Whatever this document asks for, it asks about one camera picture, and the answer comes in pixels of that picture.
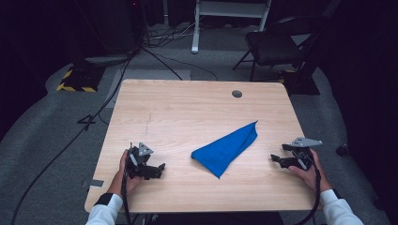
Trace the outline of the dark equipment box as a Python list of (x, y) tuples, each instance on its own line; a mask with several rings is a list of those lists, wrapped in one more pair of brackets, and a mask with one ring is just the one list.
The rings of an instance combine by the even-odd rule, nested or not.
[(145, 26), (139, 0), (90, 0), (90, 6), (109, 49), (126, 53), (142, 44)]

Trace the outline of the grey tape strip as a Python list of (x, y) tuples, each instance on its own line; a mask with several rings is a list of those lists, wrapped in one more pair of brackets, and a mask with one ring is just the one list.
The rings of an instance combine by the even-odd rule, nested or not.
[(102, 180), (84, 180), (81, 184), (82, 188), (101, 188), (103, 186)]

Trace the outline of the black folding chair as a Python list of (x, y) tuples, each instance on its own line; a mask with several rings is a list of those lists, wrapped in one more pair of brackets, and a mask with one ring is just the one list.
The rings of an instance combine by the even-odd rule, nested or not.
[(291, 64), (301, 70), (310, 49), (326, 26), (328, 18), (323, 15), (290, 16), (269, 25), (264, 31), (249, 32), (245, 36), (248, 51), (234, 65), (236, 70), (241, 63), (246, 63), (250, 53), (251, 77), (255, 66)]

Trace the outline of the yellow black striped stand base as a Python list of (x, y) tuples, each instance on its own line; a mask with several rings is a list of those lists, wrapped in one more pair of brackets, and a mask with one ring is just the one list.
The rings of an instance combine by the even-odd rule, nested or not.
[(56, 90), (88, 93), (97, 92), (104, 71), (104, 67), (93, 66), (89, 68), (79, 68), (70, 66)]

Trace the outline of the person's left hand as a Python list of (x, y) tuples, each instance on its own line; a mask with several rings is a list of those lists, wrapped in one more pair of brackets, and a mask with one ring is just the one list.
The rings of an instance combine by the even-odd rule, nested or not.
[[(120, 159), (119, 169), (116, 172), (116, 174), (113, 178), (113, 181), (107, 190), (108, 193), (114, 193), (114, 194), (117, 194), (118, 196), (122, 196), (121, 190), (122, 190), (122, 183), (123, 183), (123, 178), (124, 178), (127, 154), (128, 154), (128, 151), (125, 150)], [(127, 177), (127, 181), (126, 181), (127, 194), (130, 195), (141, 181), (142, 181), (142, 178), (139, 176), (136, 176), (134, 178)]]

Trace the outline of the blue cloth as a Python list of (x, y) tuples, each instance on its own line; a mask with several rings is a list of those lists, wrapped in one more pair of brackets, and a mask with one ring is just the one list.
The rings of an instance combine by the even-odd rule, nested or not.
[(197, 160), (217, 178), (221, 178), (230, 163), (245, 151), (256, 138), (256, 121), (254, 121), (192, 151), (191, 158)]

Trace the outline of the white metal desk frame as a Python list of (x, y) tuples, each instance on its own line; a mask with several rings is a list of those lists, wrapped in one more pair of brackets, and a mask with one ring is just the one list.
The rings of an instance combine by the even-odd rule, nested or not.
[(242, 2), (215, 2), (211, 0), (196, 0), (194, 11), (194, 30), (191, 52), (199, 52), (200, 20), (205, 16), (239, 17), (259, 19), (258, 30), (263, 31), (266, 25), (272, 0), (265, 3), (242, 3)]

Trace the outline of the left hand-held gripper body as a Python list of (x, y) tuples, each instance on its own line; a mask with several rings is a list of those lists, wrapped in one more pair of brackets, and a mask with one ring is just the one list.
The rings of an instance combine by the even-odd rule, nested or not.
[(139, 146), (132, 146), (129, 149), (126, 169), (129, 178), (135, 176), (143, 177), (145, 172), (159, 172), (158, 167), (148, 166), (146, 163), (153, 151), (142, 142)]

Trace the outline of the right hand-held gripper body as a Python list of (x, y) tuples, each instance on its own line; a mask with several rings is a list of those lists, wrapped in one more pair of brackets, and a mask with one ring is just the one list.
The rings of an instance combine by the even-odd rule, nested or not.
[(313, 165), (314, 157), (310, 150), (311, 147), (321, 145), (319, 140), (312, 140), (303, 137), (297, 137), (289, 146), (292, 148), (292, 154), (298, 160), (301, 169), (308, 171)]

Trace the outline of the black stand with base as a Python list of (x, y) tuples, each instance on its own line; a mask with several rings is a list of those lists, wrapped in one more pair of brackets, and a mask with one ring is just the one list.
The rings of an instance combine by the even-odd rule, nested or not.
[(305, 48), (306, 60), (302, 68), (294, 73), (283, 71), (283, 85), (288, 95), (319, 95), (319, 90), (313, 79), (313, 74), (322, 60), (327, 45), (325, 40), (329, 30), (333, 14), (342, 0), (331, 0), (326, 7), (323, 16), (324, 24), (317, 35), (310, 37), (310, 44)]

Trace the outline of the person's right hand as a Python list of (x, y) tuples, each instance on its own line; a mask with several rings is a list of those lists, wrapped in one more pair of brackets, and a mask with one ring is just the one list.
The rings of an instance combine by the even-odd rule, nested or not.
[(316, 169), (319, 170), (319, 174), (320, 174), (320, 187), (319, 190), (321, 192), (332, 189), (332, 185), (330, 184), (322, 166), (321, 163), (319, 161), (318, 155), (314, 150), (311, 150), (312, 154), (313, 154), (313, 158), (314, 158), (314, 164), (316, 165), (316, 168), (314, 166), (312, 166), (308, 171), (304, 171), (298, 167), (295, 166), (290, 166), (288, 168), (288, 170), (297, 175), (301, 180), (304, 181), (304, 183), (313, 191), (316, 191)]

